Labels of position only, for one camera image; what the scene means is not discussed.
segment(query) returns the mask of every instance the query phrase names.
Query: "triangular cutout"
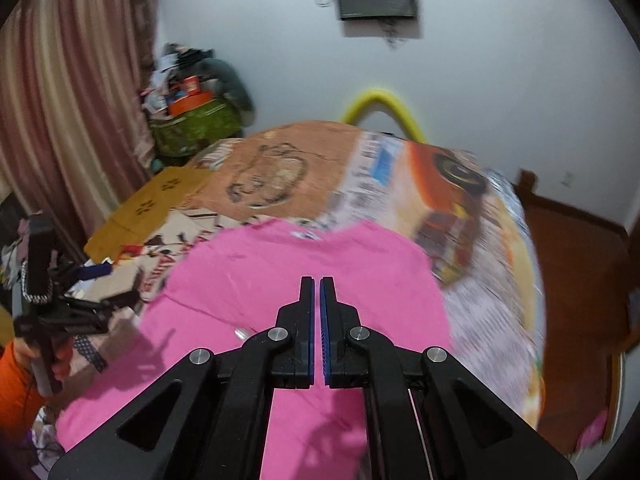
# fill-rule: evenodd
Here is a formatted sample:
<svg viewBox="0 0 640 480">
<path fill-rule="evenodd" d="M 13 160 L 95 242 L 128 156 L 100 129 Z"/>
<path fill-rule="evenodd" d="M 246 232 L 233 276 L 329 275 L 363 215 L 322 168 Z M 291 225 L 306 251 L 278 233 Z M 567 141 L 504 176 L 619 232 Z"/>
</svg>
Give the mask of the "triangular cutout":
<svg viewBox="0 0 640 480">
<path fill-rule="evenodd" d="M 143 451 L 153 451 L 181 391 L 180 381 L 169 384 L 161 394 L 118 428 L 118 437 Z"/>
<path fill-rule="evenodd" d="M 511 425 L 465 383 L 456 381 L 453 391 L 478 446 L 484 449 L 513 434 Z"/>
</svg>

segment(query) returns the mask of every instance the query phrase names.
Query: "green basket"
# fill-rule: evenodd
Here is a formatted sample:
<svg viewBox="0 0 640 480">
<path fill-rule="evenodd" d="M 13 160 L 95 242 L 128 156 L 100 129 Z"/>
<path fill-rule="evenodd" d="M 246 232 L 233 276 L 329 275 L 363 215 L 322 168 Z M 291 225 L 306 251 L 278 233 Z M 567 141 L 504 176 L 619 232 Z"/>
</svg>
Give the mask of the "green basket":
<svg viewBox="0 0 640 480">
<path fill-rule="evenodd" d="M 239 132 L 242 124 L 236 109 L 217 98 L 172 119 L 153 119 L 149 127 L 158 155 L 189 156 Z"/>
</svg>

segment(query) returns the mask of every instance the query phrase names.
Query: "power outlet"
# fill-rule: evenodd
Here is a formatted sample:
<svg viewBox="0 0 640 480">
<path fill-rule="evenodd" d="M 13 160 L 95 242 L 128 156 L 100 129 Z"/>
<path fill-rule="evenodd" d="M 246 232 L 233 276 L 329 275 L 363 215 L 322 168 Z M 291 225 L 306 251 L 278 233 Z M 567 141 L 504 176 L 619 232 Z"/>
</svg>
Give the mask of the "power outlet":
<svg viewBox="0 0 640 480">
<path fill-rule="evenodd" d="M 567 171 L 564 174 L 564 177 L 562 178 L 562 180 L 560 181 L 560 184 L 562 184 L 565 187 L 571 187 L 574 184 L 574 180 L 575 180 L 575 175 L 571 171 Z"/>
</svg>

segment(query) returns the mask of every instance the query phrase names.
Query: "orange brown t-shirt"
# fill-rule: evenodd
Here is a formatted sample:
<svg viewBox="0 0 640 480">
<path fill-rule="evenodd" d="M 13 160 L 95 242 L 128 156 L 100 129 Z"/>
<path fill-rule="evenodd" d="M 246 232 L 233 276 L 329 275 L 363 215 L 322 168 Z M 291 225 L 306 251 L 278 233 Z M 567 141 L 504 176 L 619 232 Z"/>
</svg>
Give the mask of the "orange brown t-shirt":
<svg viewBox="0 0 640 480">
<path fill-rule="evenodd" d="M 0 349 L 0 431 L 10 442 L 20 441 L 46 402 L 33 377 L 14 356 L 14 342 Z"/>
</svg>

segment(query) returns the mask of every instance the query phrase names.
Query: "yellow foam tube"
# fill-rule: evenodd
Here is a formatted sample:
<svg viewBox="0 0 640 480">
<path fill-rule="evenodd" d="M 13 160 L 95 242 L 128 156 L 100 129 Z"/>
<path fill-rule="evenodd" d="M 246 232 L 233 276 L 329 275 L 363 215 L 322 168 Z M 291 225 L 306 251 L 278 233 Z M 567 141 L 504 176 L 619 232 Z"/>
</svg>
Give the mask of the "yellow foam tube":
<svg viewBox="0 0 640 480">
<path fill-rule="evenodd" d="M 406 133 L 410 140 L 427 144 L 427 139 L 422 134 L 420 126 L 415 121 L 409 110 L 400 102 L 395 95 L 385 90 L 373 88 L 360 95 L 342 116 L 345 124 L 354 124 L 362 118 L 366 108 L 372 103 L 381 103 L 392 111 L 396 121 Z"/>
</svg>

